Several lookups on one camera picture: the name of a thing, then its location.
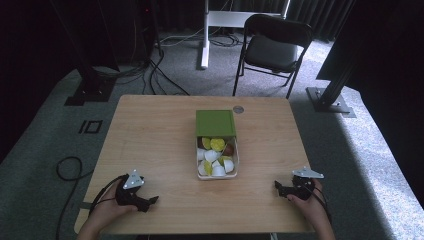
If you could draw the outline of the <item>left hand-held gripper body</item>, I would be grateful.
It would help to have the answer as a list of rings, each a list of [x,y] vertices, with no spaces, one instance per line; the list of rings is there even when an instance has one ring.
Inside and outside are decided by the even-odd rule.
[[[136,192],[144,184],[144,179],[136,170],[121,176],[121,182],[118,184],[115,198],[119,205],[141,206],[144,200],[136,195]]]

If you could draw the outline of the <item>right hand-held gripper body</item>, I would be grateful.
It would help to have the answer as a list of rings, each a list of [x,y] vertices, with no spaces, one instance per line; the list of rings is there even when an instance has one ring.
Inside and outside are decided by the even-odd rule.
[[[324,175],[306,166],[292,171],[292,187],[287,190],[288,194],[307,200],[315,189],[314,179],[323,179]]]

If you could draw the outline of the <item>person's right hand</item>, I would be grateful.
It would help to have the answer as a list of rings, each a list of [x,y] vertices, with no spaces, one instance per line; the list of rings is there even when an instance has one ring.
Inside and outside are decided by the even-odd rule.
[[[314,228],[315,223],[319,221],[328,221],[330,223],[330,220],[323,206],[324,197],[321,193],[322,185],[317,179],[314,179],[313,182],[315,183],[315,189],[307,200],[302,200],[291,194],[287,196],[287,199],[300,210],[306,220]]]

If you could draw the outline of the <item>person's left hand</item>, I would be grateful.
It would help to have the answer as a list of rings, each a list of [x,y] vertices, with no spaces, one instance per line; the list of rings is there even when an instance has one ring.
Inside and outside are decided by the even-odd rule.
[[[109,224],[119,217],[136,212],[137,208],[133,205],[121,206],[115,200],[117,183],[114,183],[102,196],[101,201],[96,205],[89,215],[86,225],[92,230],[103,230]]]

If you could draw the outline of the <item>green drawer box sleeve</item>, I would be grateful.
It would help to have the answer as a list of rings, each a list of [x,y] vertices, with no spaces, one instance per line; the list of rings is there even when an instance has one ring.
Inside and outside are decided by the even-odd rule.
[[[231,110],[197,110],[196,135],[198,137],[234,137],[236,135]]]

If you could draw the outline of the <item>black metal stand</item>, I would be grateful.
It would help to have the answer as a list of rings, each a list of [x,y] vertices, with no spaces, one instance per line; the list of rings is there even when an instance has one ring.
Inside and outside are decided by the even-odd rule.
[[[349,15],[317,76],[318,80],[329,80],[328,86],[306,89],[316,112],[355,116],[353,109],[347,106],[341,96],[341,92],[361,63],[361,54],[372,36],[378,15],[381,13],[378,10],[378,1],[355,0],[350,8]]]
[[[49,0],[64,33],[67,49],[81,81],[65,106],[83,106],[86,102],[108,102],[114,89],[116,77],[102,77],[91,65],[78,34],[65,11],[64,0]]]

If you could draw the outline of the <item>black folding chair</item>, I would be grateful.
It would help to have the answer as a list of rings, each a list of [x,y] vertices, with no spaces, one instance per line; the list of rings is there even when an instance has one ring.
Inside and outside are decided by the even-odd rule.
[[[254,14],[244,23],[243,44],[232,95],[246,69],[284,78],[289,98],[304,55],[313,41],[313,29],[302,22]]]

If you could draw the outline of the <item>white desk frame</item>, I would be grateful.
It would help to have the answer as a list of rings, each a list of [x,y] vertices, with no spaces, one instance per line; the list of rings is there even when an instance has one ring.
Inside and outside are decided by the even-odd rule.
[[[203,24],[203,44],[201,53],[200,67],[207,69],[209,66],[209,28],[210,27],[224,27],[224,28],[243,28],[245,21],[254,12],[240,12],[240,11],[215,11],[209,9],[209,1],[204,0],[204,24]]]

